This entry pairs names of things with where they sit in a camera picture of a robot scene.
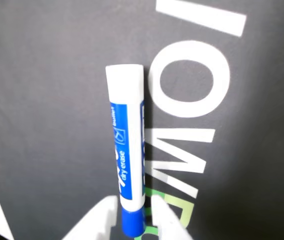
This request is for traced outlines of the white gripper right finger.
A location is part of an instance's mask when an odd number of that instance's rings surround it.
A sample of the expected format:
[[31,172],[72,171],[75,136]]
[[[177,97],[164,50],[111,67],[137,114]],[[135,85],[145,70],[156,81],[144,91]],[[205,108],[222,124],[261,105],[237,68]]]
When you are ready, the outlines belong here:
[[166,194],[151,197],[152,224],[158,228],[160,240],[192,240],[187,230],[194,204]]

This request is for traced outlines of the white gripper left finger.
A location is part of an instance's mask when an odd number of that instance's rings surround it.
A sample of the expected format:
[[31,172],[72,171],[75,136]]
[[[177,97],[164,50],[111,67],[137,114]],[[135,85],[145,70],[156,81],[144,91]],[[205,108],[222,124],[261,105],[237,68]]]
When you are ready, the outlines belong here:
[[109,195],[92,207],[63,240],[108,240],[117,224],[118,198]]

